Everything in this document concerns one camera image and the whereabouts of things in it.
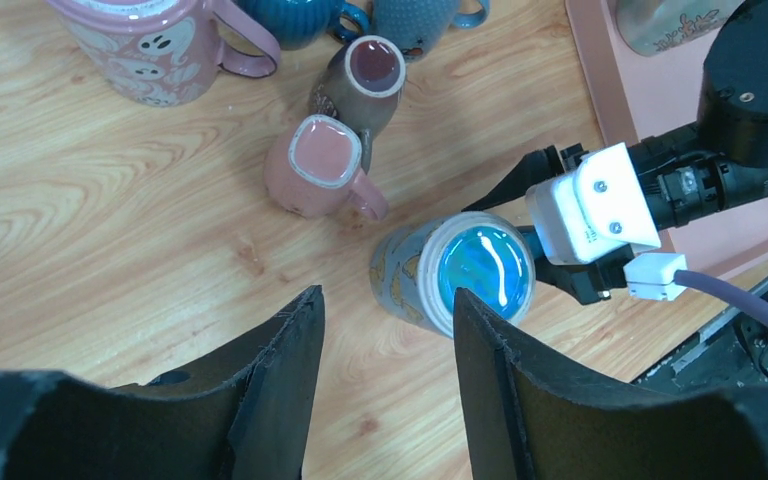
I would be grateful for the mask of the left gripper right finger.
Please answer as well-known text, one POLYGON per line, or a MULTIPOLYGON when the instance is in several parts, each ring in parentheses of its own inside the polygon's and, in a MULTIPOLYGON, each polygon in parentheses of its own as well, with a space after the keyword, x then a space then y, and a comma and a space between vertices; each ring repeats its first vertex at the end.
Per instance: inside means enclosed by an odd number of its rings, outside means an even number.
POLYGON ((768 479, 768 387, 673 396, 594 371, 455 295, 477 479, 768 479))

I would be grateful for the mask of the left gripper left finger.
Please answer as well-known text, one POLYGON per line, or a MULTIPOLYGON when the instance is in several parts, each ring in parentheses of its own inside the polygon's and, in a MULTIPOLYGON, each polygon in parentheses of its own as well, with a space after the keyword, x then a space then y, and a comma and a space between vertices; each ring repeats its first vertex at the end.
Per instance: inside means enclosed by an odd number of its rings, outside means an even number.
POLYGON ((316 285, 144 385, 0 370, 0 479, 298 479, 324 333, 316 285))

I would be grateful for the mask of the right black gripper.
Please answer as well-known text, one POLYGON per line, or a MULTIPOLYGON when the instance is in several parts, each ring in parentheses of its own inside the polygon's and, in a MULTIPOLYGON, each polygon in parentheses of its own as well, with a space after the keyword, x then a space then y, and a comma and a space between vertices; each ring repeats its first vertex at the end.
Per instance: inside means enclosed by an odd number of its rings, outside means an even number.
POLYGON ((467 208, 524 199, 538 281, 582 305, 614 289, 673 301, 685 290, 675 275, 688 264, 681 253, 662 252, 660 233, 720 211, 721 164, 693 126, 593 151, 550 146, 525 155, 467 208))

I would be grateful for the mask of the blue butterfly mug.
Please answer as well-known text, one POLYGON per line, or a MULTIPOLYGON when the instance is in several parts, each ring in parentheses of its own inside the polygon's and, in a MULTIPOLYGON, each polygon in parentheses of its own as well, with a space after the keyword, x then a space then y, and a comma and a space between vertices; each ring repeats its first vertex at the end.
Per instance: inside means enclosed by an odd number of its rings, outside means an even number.
POLYGON ((503 320, 519 325, 536 289, 526 236, 487 212, 465 212, 389 234, 369 264, 371 291, 391 315, 454 336, 455 293, 465 288, 503 320))

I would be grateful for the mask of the pink upside-down mug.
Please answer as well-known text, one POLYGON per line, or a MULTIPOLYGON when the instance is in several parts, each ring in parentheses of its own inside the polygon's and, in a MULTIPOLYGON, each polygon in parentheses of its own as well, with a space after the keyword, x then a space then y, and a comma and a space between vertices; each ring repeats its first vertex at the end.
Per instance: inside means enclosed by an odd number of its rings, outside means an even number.
POLYGON ((273 75, 275 37, 227 0, 56 0, 51 7, 122 96, 152 107, 194 101, 219 72, 273 75))

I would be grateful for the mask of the dark blue round mug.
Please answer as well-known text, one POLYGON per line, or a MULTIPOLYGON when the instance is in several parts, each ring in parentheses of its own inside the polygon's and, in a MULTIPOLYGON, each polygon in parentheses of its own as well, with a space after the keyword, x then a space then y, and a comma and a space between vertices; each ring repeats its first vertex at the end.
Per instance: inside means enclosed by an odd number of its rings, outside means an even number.
POLYGON ((344 0, 239 0, 235 4, 287 51, 305 48, 326 33, 351 42, 370 29, 366 11, 344 0))

